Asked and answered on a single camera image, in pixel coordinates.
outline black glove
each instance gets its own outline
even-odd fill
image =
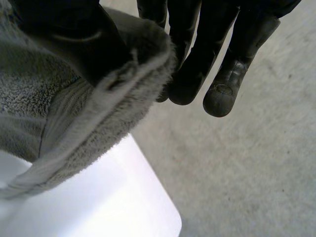
[[[131,55],[99,0],[9,0],[19,28],[93,86]]]
[[[226,116],[233,108],[242,80],[258,49],[301,0],[137,0],[139,15],[166,24],[176,45],[178,65],[173,80],[157,99],[169,98],[178,105],[191,103],[222,47],[237,17],[233,37],[221,69],[207,92],[203,106],[215,117]],[[200,11],[197,39],[186,58]]]

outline gray floor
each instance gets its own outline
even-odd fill
[[[105,5],[136,15],[135,0]],[[177,205],[181,237],[316,236],[316,1],[282,19],[234,110],[156,104],[133,131]]]

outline towel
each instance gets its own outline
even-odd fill
[[[0,188],[0,199],[40,194],[87,168],[145,116],[169,80],[175,57],[163,29],[106,11],[133,59],[93,88],[29,40],[0,0],[0,150],[33,164]]]

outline white container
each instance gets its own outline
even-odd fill
[[[29,165],[0,153],[0,181]],[[177,209],[131,136],[54,190],[0,205],[0,237],[178,237],[181,230]]]

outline plush fabric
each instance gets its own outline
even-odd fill
[[[93,88],[24,36],[0,0],[0,150],[33,163],[0,188],[0,199],[42,193],[91,165],[145,116],[170,78],[168,35],[153,22],[106,11],[133,60]]]

